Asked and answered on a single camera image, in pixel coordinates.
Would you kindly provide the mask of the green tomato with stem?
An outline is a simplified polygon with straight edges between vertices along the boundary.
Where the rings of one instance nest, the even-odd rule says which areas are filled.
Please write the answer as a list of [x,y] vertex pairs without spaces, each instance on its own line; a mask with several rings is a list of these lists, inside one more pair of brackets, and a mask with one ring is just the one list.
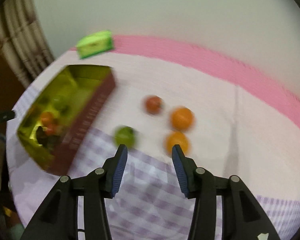
[[67,98],[61,95],[53,98],[52,106],[55,110],[59,111],[60,113],[65,113],[69,108]]

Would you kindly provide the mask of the dark mangosteen left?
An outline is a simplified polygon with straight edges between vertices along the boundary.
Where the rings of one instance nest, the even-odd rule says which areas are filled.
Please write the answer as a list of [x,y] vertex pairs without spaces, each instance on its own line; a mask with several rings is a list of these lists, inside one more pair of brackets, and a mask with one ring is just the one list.
[[46,147],[48,143],[51,141],[51,136],[46,134],[42,126],[38,126],[36,130],[36,139],[38,144]]

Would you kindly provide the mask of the orange tangerine in tray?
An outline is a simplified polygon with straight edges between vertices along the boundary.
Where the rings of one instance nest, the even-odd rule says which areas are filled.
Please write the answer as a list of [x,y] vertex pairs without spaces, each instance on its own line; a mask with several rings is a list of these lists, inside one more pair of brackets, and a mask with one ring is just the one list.
[[43,126],[48,127],[55,123],[55,117],[51,112],[46,111],[40,115],[40,121]]

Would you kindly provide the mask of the gold metal tray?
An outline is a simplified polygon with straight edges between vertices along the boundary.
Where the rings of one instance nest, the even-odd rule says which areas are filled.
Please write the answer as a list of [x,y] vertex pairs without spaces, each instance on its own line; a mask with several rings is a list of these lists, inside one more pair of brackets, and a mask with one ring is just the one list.
[[[67,65],[50,81],[17,129],[21,145],[42,170],[58,176],[68,173],[80,145],[115,87],[111,67],[90,64]],[[65,113],[52,106],[53,98],[59,95],[68,100]],[[48,127],[40,121],[40,115],[46,111],[55,117],[55,123]],[[38,126],[51,136],[46,147],[37,142]]]

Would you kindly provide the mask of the pink purple checked tablecloth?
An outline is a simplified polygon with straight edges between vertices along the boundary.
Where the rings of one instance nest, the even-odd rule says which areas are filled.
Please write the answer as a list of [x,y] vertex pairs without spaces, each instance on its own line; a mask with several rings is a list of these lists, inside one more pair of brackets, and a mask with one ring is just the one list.
[[[164,140],[169,114],[184,106],[195,123],[189,155],[215,176],[239,176],[281,239],[300,228],[300,100],[255,68],[195,45],[117,36],[115,50],[85,64],[110,66],[116,89],[92,125],[69,172],[85,176],[113,156],[112,133],[134,128],[118,194],[106,201],[113,239],[187,239],[194,201],[181,193]],[[145,97],[163,100],[148,114]]]

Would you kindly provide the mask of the lower orange tangerine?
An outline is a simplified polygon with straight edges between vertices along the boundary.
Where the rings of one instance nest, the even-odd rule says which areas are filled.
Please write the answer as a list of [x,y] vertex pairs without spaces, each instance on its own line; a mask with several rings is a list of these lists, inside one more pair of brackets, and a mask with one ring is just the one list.
[[179,145],[185,155],[189,153],[191,148],[189,139],[180,131],[172,131],[164,140],[164,148],[168,156],[171,156],[174,145]]

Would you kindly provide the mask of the green tomato on table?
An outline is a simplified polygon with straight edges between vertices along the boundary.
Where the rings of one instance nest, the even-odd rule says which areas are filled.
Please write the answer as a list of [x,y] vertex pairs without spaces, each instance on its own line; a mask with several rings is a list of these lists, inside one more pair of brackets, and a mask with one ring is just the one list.
[[113,135],[113,141],[116,145],[124,144],[128,148],[136,146],[137,131],[129,126],[118,127]]

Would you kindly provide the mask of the upper orange tangerine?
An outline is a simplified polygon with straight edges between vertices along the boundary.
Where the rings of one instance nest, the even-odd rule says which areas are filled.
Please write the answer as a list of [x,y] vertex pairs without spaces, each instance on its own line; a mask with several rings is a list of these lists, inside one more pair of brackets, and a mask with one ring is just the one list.
[[187,131],[194,124],[194,113],[186,107],[175,108],[170,113],[170,126],[178,131]]

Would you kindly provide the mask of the green tissue pack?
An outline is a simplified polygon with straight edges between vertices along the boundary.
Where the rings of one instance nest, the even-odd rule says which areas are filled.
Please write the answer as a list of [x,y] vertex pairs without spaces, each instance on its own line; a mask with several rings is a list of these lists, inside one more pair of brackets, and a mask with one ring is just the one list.
[[80,59],[86,59],[113,49],[113,37],[109,30],[99,31],[85,36],[76,44],[76,50]]

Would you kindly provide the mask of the red tomato on table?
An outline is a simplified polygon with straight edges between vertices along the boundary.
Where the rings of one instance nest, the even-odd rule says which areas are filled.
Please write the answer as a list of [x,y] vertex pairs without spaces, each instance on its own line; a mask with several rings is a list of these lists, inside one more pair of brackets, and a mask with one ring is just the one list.
[[144,109],[148,114],[157,115],[162,112],[163,109],[163,100],[162,98],[156,95],[149,95],[145,97],[143,101]]

